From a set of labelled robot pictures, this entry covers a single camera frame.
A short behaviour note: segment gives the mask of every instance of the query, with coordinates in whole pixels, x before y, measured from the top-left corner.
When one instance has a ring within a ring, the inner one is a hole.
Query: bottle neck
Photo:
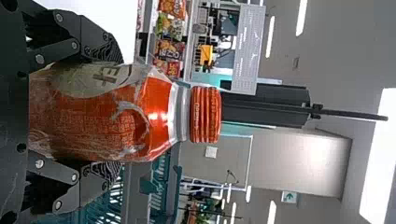
[[[176,135],[178,141],[190,140],[191,90],[178,86],[176,100]]]

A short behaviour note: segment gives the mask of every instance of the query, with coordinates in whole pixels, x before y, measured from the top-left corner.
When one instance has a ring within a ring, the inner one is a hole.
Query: snack package
[[[157,40],[155,45],[155,57],[161,60],[183,60],[185,44],[183,42],[173,43],[169,40]]]
[[[186,0],[160,0],[158,10],[184,21],[186,18]]]
[[[183,21],[169,19],[164,13],[160,13],[155,26],[156,35],[168,35],[177,41],[183,37]]]
[[[169,77],[180,77],[180,62],[167,62],[160,59],[155,59],[153,64]]]
[[[29,76],[28,147],[48,158],[153,161],[178,141],[216,142],[220,118],[216,88],[145,65],[56,63]]]

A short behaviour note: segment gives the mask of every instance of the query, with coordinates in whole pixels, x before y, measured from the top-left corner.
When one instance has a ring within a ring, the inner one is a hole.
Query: orange bottle cap
[[[216,143],[221,125],[221,96],[208,87],[191,89],[190,140],[193,143]]]

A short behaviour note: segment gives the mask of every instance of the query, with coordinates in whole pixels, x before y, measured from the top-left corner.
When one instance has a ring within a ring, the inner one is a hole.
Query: plastic bottle
[[[29,148],[50,158],[153,161],[178,141],[219,139],[219,91],[153,67],[55,64],[30,75],[29,92]]]

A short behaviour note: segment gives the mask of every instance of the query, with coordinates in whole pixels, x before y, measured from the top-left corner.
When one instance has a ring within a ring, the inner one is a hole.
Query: white sign
[[[206,147],[205,156],[208,158],[215,159],[218,155],[218,149],[216,147]]]
[[[297,203],[297,197],[298,197],[297,192],[283,191],[281,202],[282,203]]]

